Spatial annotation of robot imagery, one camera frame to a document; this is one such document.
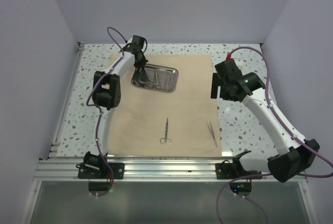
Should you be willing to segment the steel pointed tweezers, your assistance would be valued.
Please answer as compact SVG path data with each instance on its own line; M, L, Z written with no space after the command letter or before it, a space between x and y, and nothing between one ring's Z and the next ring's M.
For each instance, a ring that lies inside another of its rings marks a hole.
M143 84L143 85L149 85L150 84L150 78L147 75L147 73L146 73L146 71L145 71L144 68L142 68L139 71L138 81L139 81L140 84Z

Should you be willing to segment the steel ring-handled forceps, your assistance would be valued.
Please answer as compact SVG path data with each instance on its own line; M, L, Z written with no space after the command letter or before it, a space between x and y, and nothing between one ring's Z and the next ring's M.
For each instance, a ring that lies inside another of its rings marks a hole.
M159 79L157 68L155 68L155 72L154 72L153 88L156 89L156 90L161 90L161 82L160 82L160 79Z

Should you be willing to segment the steel instrument tray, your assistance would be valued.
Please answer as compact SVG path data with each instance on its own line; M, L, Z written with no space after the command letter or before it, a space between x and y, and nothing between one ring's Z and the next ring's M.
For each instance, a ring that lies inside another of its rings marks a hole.
M155 68L158 69L158 75L161 82L161 90L156 90L153 88ZM149 85L140 84L138 81L138 75L140 70L135 69L131 79L131 83L133 86L164 93L172 93L175 90L178 78L177 69L171 67L159 66L159 65L146 65L144 69L150 78L150 84Z

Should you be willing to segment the steel scalpel handle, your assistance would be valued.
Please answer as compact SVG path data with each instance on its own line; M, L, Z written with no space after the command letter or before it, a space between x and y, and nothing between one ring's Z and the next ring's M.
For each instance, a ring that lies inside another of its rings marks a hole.
M217 147L217 141L216 141L216 138L215 138L215 134L214 134L214 130L213 130L213 126L211 124L211 122L207 122L207 126L208 126L208 129L210 131L210 134L212 136L212 139L213 139L213 142L214 142L214 145Z

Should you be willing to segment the steel ring-handled scissors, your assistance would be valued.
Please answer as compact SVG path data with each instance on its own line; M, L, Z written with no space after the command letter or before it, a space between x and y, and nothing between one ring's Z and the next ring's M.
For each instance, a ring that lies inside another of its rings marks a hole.
M172 140L168 137L168 130L169 130L169 119L167 118L165 123L164 136L160 139L161 144L170 145L172 143Z

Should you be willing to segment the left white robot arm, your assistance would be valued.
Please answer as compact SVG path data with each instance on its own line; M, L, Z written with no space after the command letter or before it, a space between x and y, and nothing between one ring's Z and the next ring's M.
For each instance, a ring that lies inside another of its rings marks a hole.
M134 35L120 49L119 56L106 70L95 72L93 89L86 105L96 107L99 116L96 121L94 141L83 162L76 166L79 169L78 178L110 180L114 178L113 170L107 162L108 134L114 110L121 100L120 79L132 67L136 69L145 67L148 62L144 56L147 46L144 37Z

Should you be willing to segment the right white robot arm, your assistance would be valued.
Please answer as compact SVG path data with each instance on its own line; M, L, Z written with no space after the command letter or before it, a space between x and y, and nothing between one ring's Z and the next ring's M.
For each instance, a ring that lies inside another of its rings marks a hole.
M243 103L257 118L271 138L278 154L269 158L252 156L244 151L226 164L222 170L230 178L244 178L261 172L271 173L279 182L286 182L309 168L315 155L309 149L319 150L315 139L307 140L298 130L289 134L292 124L276 104L265 95L265 84L254 72L242 74L233 59L215 65L212 77L211 98Z

